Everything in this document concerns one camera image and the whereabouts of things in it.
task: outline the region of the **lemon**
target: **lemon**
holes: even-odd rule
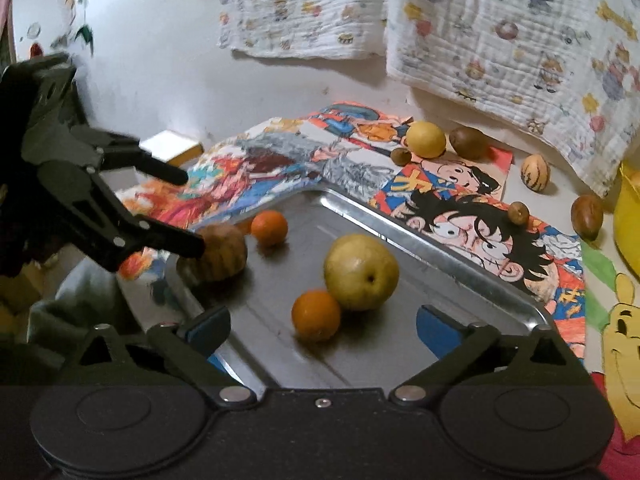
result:
[[[447,149],[447,137],[437,124],[415,121],[407,130],[406,146],[417,156],[435,158]]]

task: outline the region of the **small orange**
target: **small orange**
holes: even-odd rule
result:
[[[251,222],[251,234],[262,247],[281,244],[287,237],[287,219],[278,211],[268,210],[258,213]]]
[[[326,341],[340,328],[340,305],[326,290],[308,290],[294,302],[291,321],[300,339]]]

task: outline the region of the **metal tray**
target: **metal tray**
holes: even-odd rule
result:
[[[542,304],[526,294],[331,186],[297,190],[232,221],[266,208],[286,216],[287,241],[265,253],[247,237],[247,268],[240,276],[190,290],[178,275],[176,256],[168,260],[165,274],[188,317],[221,304],[229,309],[232,335],[216,357],[258,394],[265,385],[380,386],[388,392],[436,361],[415,325],[418,308],[427,303],[464,324],[484,321],[503,334],[527,334],[538,324],[552,324]],[[324,286],[322,263],[329,246],[353,232],[369,232],[389,244],[401,269],[398,288],[379,310],[344,316],[331,341],[301,344],[290,321],[291,306],[302,292]]]

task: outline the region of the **screw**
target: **screw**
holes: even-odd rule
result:
[[[427,392],[421,386],[405,384],[397,388],[394,395],[402,402],[417,402],[418,400],[423,400],[427,396]]]
[[[316,399],[316,408],[328,408],[332,405],[329,399]]]
[[[225,402],[247,402],[252,391],[244,386],[227,386],[220,390],[220,399]]]

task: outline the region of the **cartoon ear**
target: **cartoon ear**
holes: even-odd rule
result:
[[[620,303],[632,304],[636,290],[631,278],[620,272],[616,276],[616,298]]]

